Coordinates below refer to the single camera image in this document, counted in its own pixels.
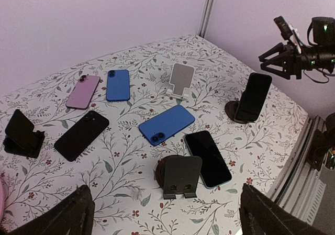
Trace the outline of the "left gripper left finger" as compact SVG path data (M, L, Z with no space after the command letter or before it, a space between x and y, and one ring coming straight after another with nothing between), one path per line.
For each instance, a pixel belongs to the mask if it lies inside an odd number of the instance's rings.
M52 209L9 234L91 234L94 211L91 190L82 185Z

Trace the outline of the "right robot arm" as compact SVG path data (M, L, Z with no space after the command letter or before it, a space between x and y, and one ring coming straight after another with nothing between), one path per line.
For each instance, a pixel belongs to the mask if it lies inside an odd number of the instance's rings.
M274 18L274 22L287 44L280 42L260 55L261 70L286 80L293 75L300 80L303 74L316 70L327 80L309 78L315 83L328 83L329 78L334 77L334 18L313 17L307 30L313 41L308 38L308 44L301 41L297 30L282 16Z

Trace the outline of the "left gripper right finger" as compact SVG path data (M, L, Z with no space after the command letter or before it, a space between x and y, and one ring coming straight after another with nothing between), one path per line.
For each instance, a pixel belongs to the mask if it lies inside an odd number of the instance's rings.
M318 227L313 226L325 187L322 184L318 190L299 197L288 210L244 183L239 208L242 234L334 234L334 203L328 205Z

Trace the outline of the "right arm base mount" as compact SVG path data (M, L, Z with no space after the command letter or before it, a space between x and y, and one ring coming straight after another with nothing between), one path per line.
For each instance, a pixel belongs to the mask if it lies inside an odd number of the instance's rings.
M316 130L312 137L311 147L308 151L307 162L313 169L320 171L323 157L329 149L334 148L334 113L325 120L326 131Z

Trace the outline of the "black phone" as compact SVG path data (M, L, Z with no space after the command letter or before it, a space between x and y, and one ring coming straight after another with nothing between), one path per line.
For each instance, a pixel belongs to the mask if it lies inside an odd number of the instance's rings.
M255 112L258 117L272 83L272 77L260 73L251 73L240 99L240 106Z

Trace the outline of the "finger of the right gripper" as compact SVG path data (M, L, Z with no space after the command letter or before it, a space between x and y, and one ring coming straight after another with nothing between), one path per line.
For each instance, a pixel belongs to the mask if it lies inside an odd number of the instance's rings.
M278 62L278 61L267 60L261 63L260 67L261 70L275 74L286 80L291 79L290 73L288 73L287 70L284 67L282 67L282 63L280 61Z
M284 52L285 49L285 45L283 43L278 43L276 44L274 47L272 47L271 49L267 50L266 52L264 52L263 54L261 54L259 56L259 61L260 62L265 62L267 59L267 57L270 57L272 55L274 55L275 53L282 53Z

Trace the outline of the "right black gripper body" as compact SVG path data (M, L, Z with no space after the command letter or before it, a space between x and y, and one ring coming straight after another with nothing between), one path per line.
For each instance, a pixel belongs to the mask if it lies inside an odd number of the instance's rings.
M283 48L284 61L282 63L286 79L290 80L291 76L294 75L297 80L301 80L303 72L302 55L297 53L296 48L290 44L285 44Z

